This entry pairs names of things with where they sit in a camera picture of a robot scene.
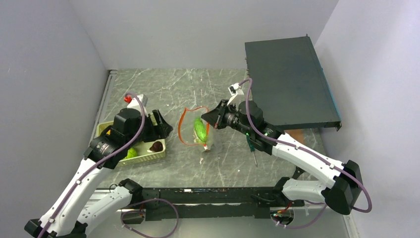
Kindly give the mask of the clear zip top bag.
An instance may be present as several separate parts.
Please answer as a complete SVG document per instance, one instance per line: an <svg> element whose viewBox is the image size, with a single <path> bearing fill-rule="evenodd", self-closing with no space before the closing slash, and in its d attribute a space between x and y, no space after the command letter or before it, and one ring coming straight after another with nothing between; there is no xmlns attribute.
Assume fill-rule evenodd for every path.
<svg viewBox="0 0 420 238"><path fill-rule="evenodd" d="M210 110L205 106L184 108L178 121L178 138L197 152L222 152L222 142L213 126L201 118Z"/></svg>

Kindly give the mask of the dark red toy fruit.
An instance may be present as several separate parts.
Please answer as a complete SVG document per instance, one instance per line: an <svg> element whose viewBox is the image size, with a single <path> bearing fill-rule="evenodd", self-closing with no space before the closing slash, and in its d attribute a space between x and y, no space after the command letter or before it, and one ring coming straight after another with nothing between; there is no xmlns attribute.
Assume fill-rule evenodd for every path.
<svg viewBox="0 0 420 238"><path fill-rule="evenodd" d="M155 141L152 146L149 148L149 150L152 153L158 153L158 152L162 152L164 149L163 143L161 141Z"/></svg>

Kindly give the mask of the green toy cucumber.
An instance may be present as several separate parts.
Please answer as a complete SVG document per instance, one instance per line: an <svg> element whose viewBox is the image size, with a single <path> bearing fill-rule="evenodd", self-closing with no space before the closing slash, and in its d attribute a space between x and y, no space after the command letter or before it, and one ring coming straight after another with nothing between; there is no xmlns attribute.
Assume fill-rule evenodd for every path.
<svg viewBox="0 0 420 238"><path fill-rule="evenodd" d="M203 123L200 117L194 119L194 135L196 136L208 136L207 127Z"/></svg>

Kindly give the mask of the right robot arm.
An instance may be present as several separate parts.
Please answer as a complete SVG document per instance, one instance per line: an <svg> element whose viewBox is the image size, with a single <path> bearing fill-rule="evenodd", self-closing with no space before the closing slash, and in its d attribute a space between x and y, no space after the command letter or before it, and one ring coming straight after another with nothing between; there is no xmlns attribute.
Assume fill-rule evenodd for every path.
<svg viewBox="0 0 420 238"><path fill-rule="evenodd" d="M253 101L241 102L238 107L221 100L217 107L201 118L215 129L230 127L249 136L251 145L259 151L284 159L316 181L281 178L273 192L273 200L284 206L292 200L325 203L335 212L349 215L362 192L360 166L349 160L340 162L303 145L289 134L266 122L263 111Z"/></svg>

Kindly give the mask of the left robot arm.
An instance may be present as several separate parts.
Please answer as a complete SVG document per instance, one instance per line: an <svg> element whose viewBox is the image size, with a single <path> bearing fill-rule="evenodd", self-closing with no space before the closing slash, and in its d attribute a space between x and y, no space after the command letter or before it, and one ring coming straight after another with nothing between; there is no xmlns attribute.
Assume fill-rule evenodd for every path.
<svg viewBox="0 0 420 238"><path fill-rule="evenodd" d="M172 130L158 110L144 115L137 109L122 109L113 123L91 141L59 199L41 218L29 220L24 230L34 238L85 238L118 209L153 201L156 193L126 178L109 195L86 207L98 185L127 157L129 149L140 142L165 139Z"/></svg>

